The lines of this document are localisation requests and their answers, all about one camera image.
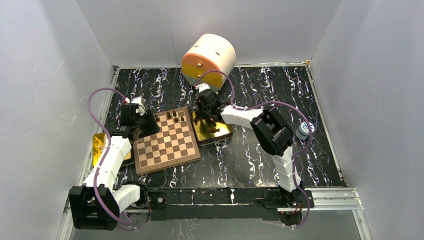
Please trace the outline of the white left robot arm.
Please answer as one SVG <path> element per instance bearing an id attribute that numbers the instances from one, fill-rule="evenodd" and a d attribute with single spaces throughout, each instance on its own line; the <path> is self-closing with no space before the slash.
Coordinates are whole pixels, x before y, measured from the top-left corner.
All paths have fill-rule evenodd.
<path id="1" fill-rule="evenodd" d="M 140 186 L 127 184 L 114 190 L 115 179 L 133 143 L 159 132 L 154 114 L 141 97 L 120 107 L 119 124 L 106 135 L 100 159 L 88 177 L 68 193 L 73 226 L 83 230 L 114 230 L 120 214 L 133 204 L 144 208 L 149 194 Z"/>

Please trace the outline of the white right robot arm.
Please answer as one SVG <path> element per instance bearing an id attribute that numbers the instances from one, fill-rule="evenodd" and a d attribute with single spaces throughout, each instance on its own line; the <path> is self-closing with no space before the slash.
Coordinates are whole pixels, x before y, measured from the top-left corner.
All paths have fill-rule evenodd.
<path id="1" fill-rule="evenodd" d="M 295 207 L 302 199 L 301 178 L 294 167 L 294 132 L 275 106 L 260 109 L 246 109 L 220 101 L 216 93 L 206 84 L 196 88 L 197 104 L 201 116 L 213 123 L 237 125 L 253 130 L 260 147 L 274 162 L 279 177 L 279 187 L 283 189 L 282 202 Z"/>

